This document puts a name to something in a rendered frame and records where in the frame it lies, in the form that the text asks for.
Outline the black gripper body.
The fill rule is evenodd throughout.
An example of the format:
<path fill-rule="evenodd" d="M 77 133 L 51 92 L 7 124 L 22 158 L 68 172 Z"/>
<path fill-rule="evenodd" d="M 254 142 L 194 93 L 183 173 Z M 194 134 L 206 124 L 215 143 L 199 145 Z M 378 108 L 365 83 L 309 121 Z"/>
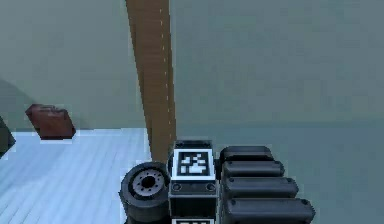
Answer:
<path fill-rule="evenodd" d="M 171 224 L 168 187 L 170 177 L 161 162 L 144 162 L 133 167 L 121 181 L 119 197 L 124 224 Z"/>

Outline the brown wooden door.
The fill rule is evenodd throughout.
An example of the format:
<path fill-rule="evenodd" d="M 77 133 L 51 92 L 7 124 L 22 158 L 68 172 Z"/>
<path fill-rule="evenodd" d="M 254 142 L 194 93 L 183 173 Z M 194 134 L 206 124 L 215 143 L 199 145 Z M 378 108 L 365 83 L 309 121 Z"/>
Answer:
<path fill-rule="evenodd" d="M 170 0 L 125 0 L 151 157 L 165 162 L 176 138 Z"/>

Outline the dark red box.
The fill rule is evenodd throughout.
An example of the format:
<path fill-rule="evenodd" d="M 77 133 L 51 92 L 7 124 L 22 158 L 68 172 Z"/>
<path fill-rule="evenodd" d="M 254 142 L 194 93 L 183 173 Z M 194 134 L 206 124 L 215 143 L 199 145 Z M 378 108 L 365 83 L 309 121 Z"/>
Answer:
<path fill-rule="evenodd" d="M 32 104 L 25 114 L 41 140 L 72 139 L 76 133 L 66 109 L 53 105 Z"/>

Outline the dark grey furniture corner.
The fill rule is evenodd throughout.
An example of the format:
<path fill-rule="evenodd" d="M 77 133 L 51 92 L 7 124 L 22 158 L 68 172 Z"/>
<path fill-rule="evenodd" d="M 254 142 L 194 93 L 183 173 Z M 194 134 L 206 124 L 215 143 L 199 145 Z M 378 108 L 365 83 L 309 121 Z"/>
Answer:
<path fill-rule="evenodd" d="M 16 143 L 10 129 L 0 116 L 0 158 Z"/>

